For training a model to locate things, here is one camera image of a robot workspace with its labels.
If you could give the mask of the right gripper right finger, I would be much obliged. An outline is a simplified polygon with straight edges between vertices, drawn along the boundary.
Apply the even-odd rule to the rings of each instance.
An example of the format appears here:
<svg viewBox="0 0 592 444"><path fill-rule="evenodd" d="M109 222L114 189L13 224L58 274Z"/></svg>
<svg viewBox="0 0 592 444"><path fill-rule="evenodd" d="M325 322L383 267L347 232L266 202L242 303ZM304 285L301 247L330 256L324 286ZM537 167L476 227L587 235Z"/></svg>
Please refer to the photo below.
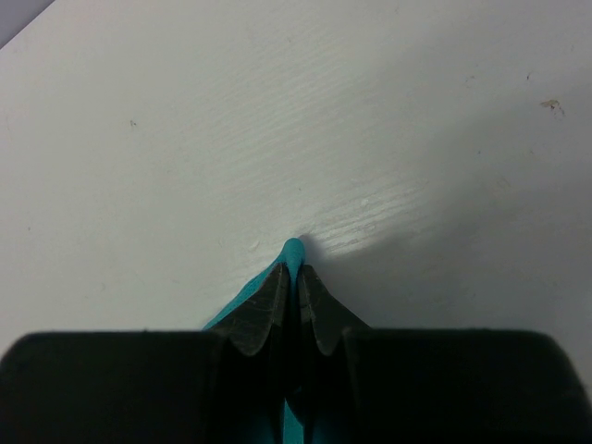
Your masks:
<svg viewBox="0 0 592 444"><path fill-rule="evenodd" d="M300 274L308 443L587 443L591 404L549 336L372 328Z"/></svg>

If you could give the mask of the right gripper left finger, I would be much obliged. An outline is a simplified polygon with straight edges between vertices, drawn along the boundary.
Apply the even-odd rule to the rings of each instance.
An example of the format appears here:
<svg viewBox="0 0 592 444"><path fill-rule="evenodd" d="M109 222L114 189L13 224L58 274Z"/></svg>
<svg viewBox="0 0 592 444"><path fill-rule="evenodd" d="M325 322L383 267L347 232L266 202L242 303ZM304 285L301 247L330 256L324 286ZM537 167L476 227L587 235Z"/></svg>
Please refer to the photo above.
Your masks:
<svg viewBox="0 0 592 444"><path fill-rule="evenodd" d="M290 289L262 287L202 331L41 332L1 360L5 443L279 443Z"/></svg>

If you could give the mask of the teal t shirt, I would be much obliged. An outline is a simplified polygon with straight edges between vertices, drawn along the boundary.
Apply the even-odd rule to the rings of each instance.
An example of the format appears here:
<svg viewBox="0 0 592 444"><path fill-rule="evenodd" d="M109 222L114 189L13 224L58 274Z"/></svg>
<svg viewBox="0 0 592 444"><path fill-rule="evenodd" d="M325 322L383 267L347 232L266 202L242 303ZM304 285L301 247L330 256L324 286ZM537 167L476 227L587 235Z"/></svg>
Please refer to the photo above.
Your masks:
<svg viewBox="0 0 592 444"><path fill-rule="evenodd" d="M288 319L289 321L293 321L293 324L297 320L301 320L299 315L296 315L296 302L299 300L297 296L297 278L302 270L302 267L305 263L305 247L304 244L300 239L297 238L290 238L288 239L283 247L281 252L279 253L278 257L261 273L255 275L251 280L249 280L243 288L239 291L239 293L232 299L218 314L216 314L204 327L203 330L211 329L213 327L219 327L221 322L224 318L228 317L230 313L236 310L242 303L246 302L250 299L257 290L263 287L263 284L267 277L270 275L272 269L278 264L284 264L289 272L289 279L290 279L290 288L289 288L289 296L288 296L288 308L293 309L291 312L289 311ZM296 340L296 333L295 330L292 333L289 333L289 339ZM293 376L299 376L299 371L301 369L302 364L302 347L295 346L292 344L292 348L289 347L288 353L288 364L287 368L290 371L293 371ZM283 376L288 376L288 370L284 371ZM288 389L288 395L291 395L293 400L291 401L293 406L290 404L289 397L285 399L283 405L283 419L281 420L281 428L280 431L282 432L281 439L279 443L304 443L304 426L302 425L302 421L297 418L297 406L296 401L298 396L302 395L302 382L295 382L294 388ZM254 443L272 443L272 438L263 438L256 437L256 433L253 435L249 435L247 433L246 438L254 438Z"/></svg>

